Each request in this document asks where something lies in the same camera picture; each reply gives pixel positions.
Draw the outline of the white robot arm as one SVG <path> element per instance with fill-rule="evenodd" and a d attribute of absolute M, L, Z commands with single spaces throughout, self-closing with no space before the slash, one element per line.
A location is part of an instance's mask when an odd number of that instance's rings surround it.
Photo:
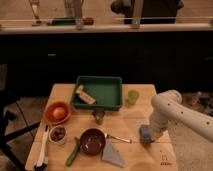
<path fill-rule="evenodd" d="M 169 90 L 152 97 L 153 112 L 149 119 L 151 140 L 159 139 L 167 129 L 168 120 L 173 119 L 182 122 L 213 143 L 213 118 L 189 109 L 181 102 L 182 96 L 176 90 Z"/>

